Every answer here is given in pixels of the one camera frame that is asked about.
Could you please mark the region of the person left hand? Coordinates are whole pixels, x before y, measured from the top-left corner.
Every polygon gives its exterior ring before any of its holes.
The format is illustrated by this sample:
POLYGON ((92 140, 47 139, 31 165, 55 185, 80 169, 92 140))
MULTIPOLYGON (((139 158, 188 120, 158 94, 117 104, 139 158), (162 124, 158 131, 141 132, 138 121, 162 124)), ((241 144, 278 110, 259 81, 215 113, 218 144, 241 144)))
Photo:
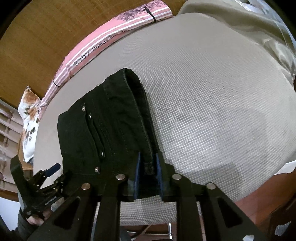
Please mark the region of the person left hand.
POLYGON ((44 221, 46 221, 52 215, 52 213, 52 208, 47 208, 43 211, 41 216, 32 215, 29 218, 26 218, 26 222, 30 225, 41 226, 44 221))

